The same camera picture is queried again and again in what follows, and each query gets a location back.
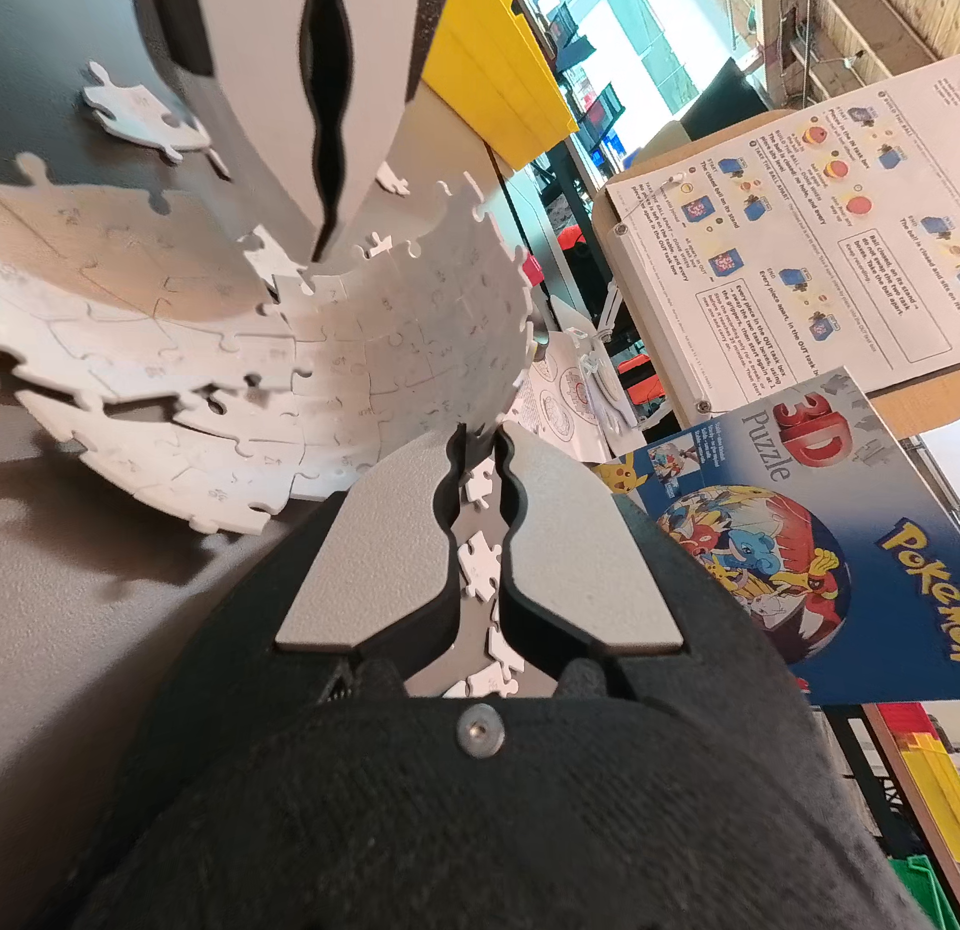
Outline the black monitor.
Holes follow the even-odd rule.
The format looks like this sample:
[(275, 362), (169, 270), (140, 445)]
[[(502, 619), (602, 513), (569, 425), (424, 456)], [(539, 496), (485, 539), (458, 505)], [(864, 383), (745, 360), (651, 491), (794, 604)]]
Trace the black monitor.
[(769, 110), (737, 60), (729, 58), (679, 123), (690, 142), (696, 142)]

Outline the instruction sheet board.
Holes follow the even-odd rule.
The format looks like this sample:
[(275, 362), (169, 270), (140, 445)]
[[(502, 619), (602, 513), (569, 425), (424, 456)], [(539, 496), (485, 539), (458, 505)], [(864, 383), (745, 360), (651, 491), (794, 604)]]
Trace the instruction sheet board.
[(603, 194), (608, 259), (686, 423), (840, 366), (869, 394), (958, 371), (958, 56)]

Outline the yellow plastic bin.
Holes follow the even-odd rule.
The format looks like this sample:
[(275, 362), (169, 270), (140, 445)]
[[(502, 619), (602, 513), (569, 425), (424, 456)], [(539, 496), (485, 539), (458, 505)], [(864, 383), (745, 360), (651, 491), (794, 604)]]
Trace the yellow plastic bin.
[(927, 732), (899, 734), (896, 742), (920, 799), (959, 864), (959, 775), (952, 755)]
[(513, 0), (446, 0), (421, 79), (512, 170), (577, 128)]

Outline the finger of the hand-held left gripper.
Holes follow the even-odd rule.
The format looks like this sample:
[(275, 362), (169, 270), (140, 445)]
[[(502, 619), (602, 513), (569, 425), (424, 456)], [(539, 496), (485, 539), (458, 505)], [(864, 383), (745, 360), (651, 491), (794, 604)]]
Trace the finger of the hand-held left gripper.
[(325, 200), (306, 89), (310, 0), (171, 0), (177, 36), (203, 63), (254, 151), (309, 221), (320, 260)]
[(339, 188), (318, 238), (320, 259), (359, 212), (387, 161), (406, 108), (419, 0), (340, 0), (347, 63), (334, 121)]

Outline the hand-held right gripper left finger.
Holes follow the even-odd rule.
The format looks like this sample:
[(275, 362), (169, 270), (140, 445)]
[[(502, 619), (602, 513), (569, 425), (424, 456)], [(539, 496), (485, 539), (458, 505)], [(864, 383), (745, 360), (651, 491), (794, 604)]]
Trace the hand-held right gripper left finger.
[(428, 432), (347, 492), (274, 642), (286, 651), (383, 659), (414, 676), (454, 643), (465, 429)]

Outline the blue printed puzzle box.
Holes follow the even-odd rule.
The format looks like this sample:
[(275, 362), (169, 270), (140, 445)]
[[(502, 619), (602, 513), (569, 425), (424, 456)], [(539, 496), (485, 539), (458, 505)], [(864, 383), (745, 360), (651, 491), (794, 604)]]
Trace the blue printed puzzle box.
[(740, 603), (810, 703), (958, 699), (958, 526), (845, 367), (593, 470)]

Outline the white puzzle strip section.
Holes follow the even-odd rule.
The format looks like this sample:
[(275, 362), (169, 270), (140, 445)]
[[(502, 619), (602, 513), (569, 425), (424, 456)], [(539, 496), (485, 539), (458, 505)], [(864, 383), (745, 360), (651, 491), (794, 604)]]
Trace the white puzzle strip section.
[(245, 456), (233, 440), (174, 423), (114, 418), (26, 389), (15, 397), (54, 440), (83, 446), (91, 471), (203, 534), (261, 533), (303, 461), (302, 445), (255, 441)]

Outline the white instruction leaflet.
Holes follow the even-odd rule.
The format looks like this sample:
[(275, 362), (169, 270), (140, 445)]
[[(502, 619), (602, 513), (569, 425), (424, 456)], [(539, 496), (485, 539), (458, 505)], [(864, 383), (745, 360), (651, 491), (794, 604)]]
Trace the white instruction leaflet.
[(518, 391), (511, 421), (582, 463), (611, 460), (570, 335), (548, 333), (543, 357), (532, 362)]

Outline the green plastic bin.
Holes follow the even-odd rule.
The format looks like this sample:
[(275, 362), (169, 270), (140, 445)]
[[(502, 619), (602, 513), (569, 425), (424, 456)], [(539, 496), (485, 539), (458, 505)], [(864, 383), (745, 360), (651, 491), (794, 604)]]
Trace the green plastic bin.
[(928, 856), (890, 857), (888, 863), (934, 928), (959, 929), (958, 917)]

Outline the clear plastic parts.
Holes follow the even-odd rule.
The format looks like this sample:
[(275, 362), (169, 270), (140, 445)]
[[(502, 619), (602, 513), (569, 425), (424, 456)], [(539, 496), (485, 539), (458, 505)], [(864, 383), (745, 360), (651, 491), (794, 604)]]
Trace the clear plastic parts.
[(564, 332), (573, 340), (587, 401), (600, 429), (606, 436), (616, 437), (638, 432), (640, 423), (633, 404), (619, 383), (618, 373), (599, 336), (577, 327)]

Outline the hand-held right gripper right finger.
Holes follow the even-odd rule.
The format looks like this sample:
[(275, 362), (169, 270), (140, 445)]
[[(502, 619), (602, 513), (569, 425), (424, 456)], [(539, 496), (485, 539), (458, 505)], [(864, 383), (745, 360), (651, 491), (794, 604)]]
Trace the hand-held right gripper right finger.
[(606, 485), (517, 423), (497, 435), (508, 523), (500, 622), (510, 647), (554, 679), (576, 659), (681, 651), (679, 626)]

